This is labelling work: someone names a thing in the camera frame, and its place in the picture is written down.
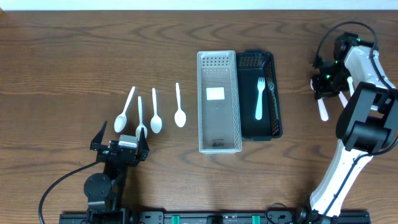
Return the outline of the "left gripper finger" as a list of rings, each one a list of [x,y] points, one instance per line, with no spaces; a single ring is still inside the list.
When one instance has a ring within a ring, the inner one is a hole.
[[[137,148],[137,156],[140,161],[145,161],[149,153],[149,147],[145,137],[145,129],[141,128],[140,138]]]
[[[106,145],[102,144],[102,140],[103,140],[103,137],[104,137],[104,133],[105,133],[105,130],[106,130],[107,123],[108,123],[107,121],[105,121],[103,123],[101,129],[99,130],[99,132],[96,134],[96,136],[91,141],[90,149],[92,151],[103,152],[105,149],[108,148]]]

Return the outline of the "white plastic fork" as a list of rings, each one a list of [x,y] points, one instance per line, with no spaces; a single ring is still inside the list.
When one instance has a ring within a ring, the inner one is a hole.
[[[352,79],[351,76],[349,76],[349,77],[347,78],[347,82],[348,82],[348,86],[349,86],[349,93],[350,93],[350,96],[352,96],[353,93],[354,93],[354,85],[353,85],[353,79]]]
[[[255,111],[255,118],[257,120],[262,119],[262,94],[264,89],[265,89],[265,78],[259,77],[257,82],[258,96],[257,96],[256,111]]]
[[[346,105],[348,104],[348,100],[346,99],[344,93],[342,91],[339,92],[338,97],[341,101],[342,106],[345,108]]]

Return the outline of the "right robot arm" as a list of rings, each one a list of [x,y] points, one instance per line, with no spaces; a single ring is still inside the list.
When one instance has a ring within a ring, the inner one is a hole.
[[[385,76],[377,44],[345,32],[335,39],[333,56],[334,61],[315,58],[313,66],[319,73],[310,86],[322,120],[328,119],[325,98],[338,96],[343,105],[336,152],[295,223],[337,223],[343,201],[364,166],[397,144],[397,89]]]

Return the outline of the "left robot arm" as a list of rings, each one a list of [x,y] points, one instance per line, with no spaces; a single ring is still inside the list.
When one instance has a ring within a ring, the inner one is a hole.
[[[145,129],[139,129],[139,136],[121,135],[108,146],[102,144],[106,123],[90,143],[96,151],[96,162],[104,163],[104,171],[89,176],[84,184],[88,198],[85,223],[139,223],[136,212],[121,205],[129,167],[135,167],[146,160],[149,147]]]

